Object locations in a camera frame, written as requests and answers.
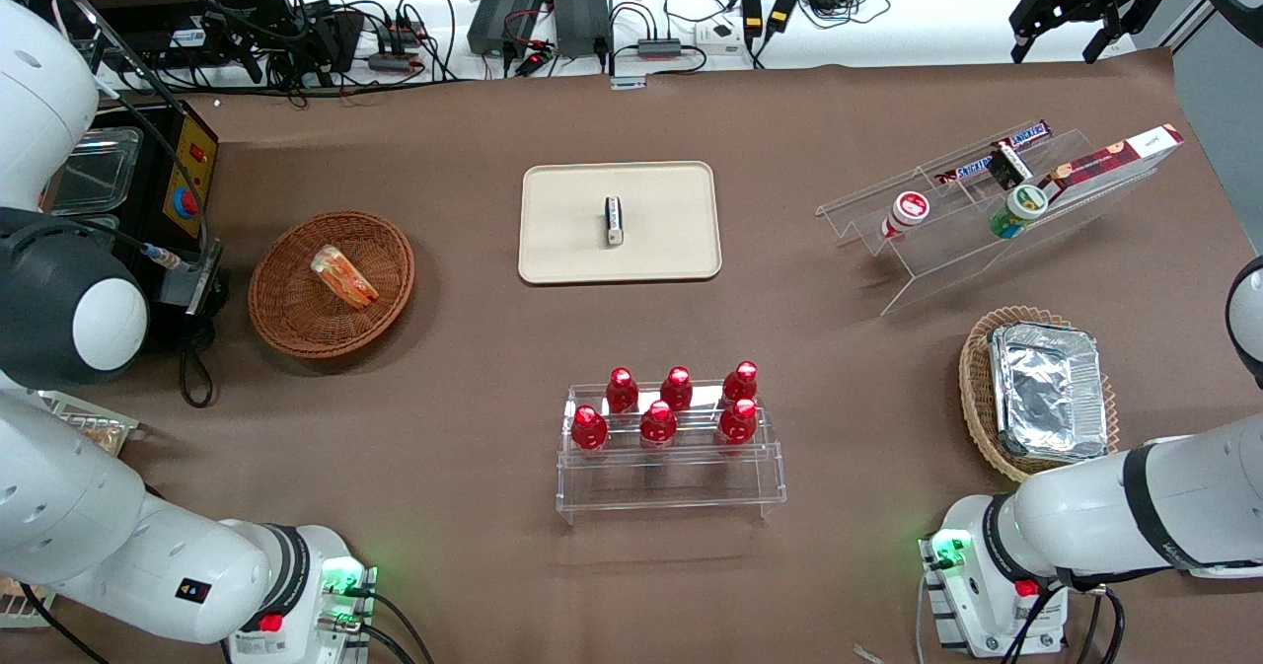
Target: red button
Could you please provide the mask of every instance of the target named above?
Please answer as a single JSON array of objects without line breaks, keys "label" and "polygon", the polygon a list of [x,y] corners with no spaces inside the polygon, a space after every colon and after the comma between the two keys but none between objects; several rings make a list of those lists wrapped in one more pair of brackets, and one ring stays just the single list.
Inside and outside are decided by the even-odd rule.
[{"label": "red button", "polygon": [[259,630],[264,632],[279,632],[280,625],[284,624],[284,617],[277,615],[275,612],[264,615],[263,617],[259,617]]}]

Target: white table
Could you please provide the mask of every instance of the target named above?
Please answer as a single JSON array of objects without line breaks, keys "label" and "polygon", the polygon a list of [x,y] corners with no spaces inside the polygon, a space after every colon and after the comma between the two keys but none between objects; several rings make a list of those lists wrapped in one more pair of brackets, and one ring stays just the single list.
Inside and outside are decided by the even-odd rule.
[{"label": "white table", "polygon": [[[378,0],[394,13],[398,0]],[[408,0],[424,16],[431,34],[441,40],[442,52],[447,49],[448,13],[443,0]],[[470,53],[465,34],[469,21],[472,20],[477,9],[476,3],[469,0],[452,0],[456,8],[456,44],[452,52],[450,69],[455,74],[466,80],[482,80],[485,67],[481,57]],[[666,32],[666,16],[662,13],[662,0],[643,0],[645,6],[654,10],[659,32]],[[763,0],[763,13],[770,11],[773,0]],[[812,67],[829,66],[969,66],[969,63],[1012,63],[1009,58],[1013,48],[1013,34],[1009,29],[1008,16],[1018,0],[890,0],[890,10],[884,16],[870,23],[870,25],[849,25],[839,29],[816,29],[808,20],[803,20],[803,11],[794,11],[791,16],[786,34],[779,34],[770,44],[768,52],[762,57],[767,67]],[[682,16],[703,16],[715,10],[711,0],[671,0],[672,11]],[[858,16],[868,16],[870,8],[877,6],[878,0],[866,3]],[[365,6],[379,16],[375,6]],[[740,20],[739,11],[730,13],[734,21]],[[693,43],[693,25],[690,23],[672,21],[672,32],[682,43]],[[1038,61],[1081,61],[1082,49],[1089,39],[1096,34],[1100,25],[1091,23],[1071,23],[1061,29],[1051,30],[1039,38],[1028,62]],[[635,43],[644,32],[640,18],[633,14],[623,14],[618,18],[615,30],[615,48],[624,44]],[[536,27],[533,38],[551,38],[553,25],[551,20],[542,20]],[[1130,38],[1119,40],[1110,47],[1103,57],[1113,57],[1124,52],[1133,52],[1134,44]],[[361,38],[360,53],[357,57],[366,57],[376,50],[373,35],[365,34]],[[644,74],[654,69],[668,69],[669,67],[690,67],[696,63],[696,57],[682,58],[678,62],[643,62],[632,52],[624,52],[619,57],[619,74]],[[501,66],[499,61],[490,61],[493,76],[500,78]],[[750,58],[743,57],[712,57],[705,69],[750,69]],[[546,74],[547,69],[537,72],[536,76]],[[595,57],[581,57],[577,61],[563,61],[554,69],[554,74],[596,74],[599,66]],[[230,85],[244,83],[242,69],[208,69],[211,83]],[[368,69],[365,62],[357,61],[350,72],[351,78],[359,81],[380,80],[383,83],[392,80],[400,80],[399,76],[374,74]],[[423,74],[424,80],[429,74]]]}]

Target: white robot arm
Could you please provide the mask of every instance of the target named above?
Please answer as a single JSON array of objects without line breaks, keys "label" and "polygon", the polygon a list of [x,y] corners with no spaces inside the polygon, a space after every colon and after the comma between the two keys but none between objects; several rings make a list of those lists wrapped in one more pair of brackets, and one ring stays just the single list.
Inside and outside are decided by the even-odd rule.
[{"label": "white robot arm", "polygon": [[[1263,386],[1263,256],[1238,274],[1229,337]],[[1066,593],[1164,569],[1263,577],[1263,415],[1032,476],[957,501],[922,543],[975,656],[1005,653],[1038,593],[1023,651],[1057,651]]]},{"label": "white robot arm", "polygon": [[355,601],[331,590],[366,577],[341,538],[150,496],[24,390],[121,372],[148,318],[123,264],[35,213],[95,115],[86,63],[15,0],[0,0],[0,574],[158,636],[227,639],[236,663],[337,663]]}]

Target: bottle rack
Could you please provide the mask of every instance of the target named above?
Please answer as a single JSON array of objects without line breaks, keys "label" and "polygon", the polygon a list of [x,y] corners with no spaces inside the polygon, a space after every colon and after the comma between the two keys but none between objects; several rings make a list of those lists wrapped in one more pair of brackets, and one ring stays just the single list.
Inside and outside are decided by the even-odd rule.
[{"label": "bottle rack", "polygon": [[[991,143],[1009,138],[1021,130],[1033,127],[1036,121],[1015,125],[1004,133],[981,139],[979,143],[949,153],[927,164],[917,165],[884,183],[866,187],[853,196],[827,202],[816,210],[837,232],[839,245],[861,241],[870,255],[893,255],[893,279],[901,289],[889,300],[882,314],[902,309],[904,305],[926,299],[937,292],[950,289],[991,265],[1010,260],[1033,246],[1053,240],[1065,232],[1090,223],[1106,210],[1118,205],[1132,191],[1133,183],[1147,178],[1156,169],[1138,169],[1124,178],[1111,178],[1108,183],[1080,183],[1070,187],[1060,199],[1036,222],[1027,225],[1013,240],[1000,240],[990,231],[990,218],[1003,208],[1007,192],[983,170],[965,183],[940,183],[936,175],[959,169],[970,162],[983,159],[993,151]],[[1033,178],[1043,178],[1057,165],[1096,151],[1099,146],[1087,143],[1079,129],[1067,134],[1047,135],[1018,148]],[[882,220],[890,213],[890,206],[902,192],[921,192],[930,199],[926,222],[908,228],[894,240],[882,237]]]},{"label": "bottle rack", "polygon": [[[566,398],[557,449],[557,513],[571,525],[591,511],[686,506],[759,506],[768,514],[786,501],[784,466],[767,406],[758,404],[758,430],[745,444],[716,444],[724,412],[722,381],[693,381],[690,409],[676,413],[669,447],[640,447],[640,415],[658,399],[640,390],[635,412],[609,414],[605,385],[573,385]],[[609,441],[589,452],[570,438],[575,409],[591,404],[609,423]]]}]

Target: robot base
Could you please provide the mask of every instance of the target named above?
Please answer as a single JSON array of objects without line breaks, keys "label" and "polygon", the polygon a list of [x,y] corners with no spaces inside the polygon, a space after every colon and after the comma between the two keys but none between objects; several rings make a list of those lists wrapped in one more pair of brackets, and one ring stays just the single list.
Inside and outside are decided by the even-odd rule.
[{"label": "robot base", "polygon": [[333,587],[371,587],[375,578],[351,557],[333,530],[299,526],[298,534],[311,548],[307,586],[298,602],[284,616],[280,629],[237,631],[227,640],[232,664],[354,664],[366,654],[361,635],[317,626],[330,616],[364,616],[360,601],[333,595]]},{"label": "robot base", "polygon": [[[1036,601],[1036,596],[1019,597],[986,552],[983,518],[990,502],[989,496],[961,499],[943,516],[942,530],[921,542],[938,639],[947,648],[960,648],[964,643],[978,658],[1003,656]],[[941,558],[955,560],[956,567],[930,571],[930,564]],[[1061,650],[1066,598],[1062,590],[1048,601],[1027,630],[1022,654]]]}]

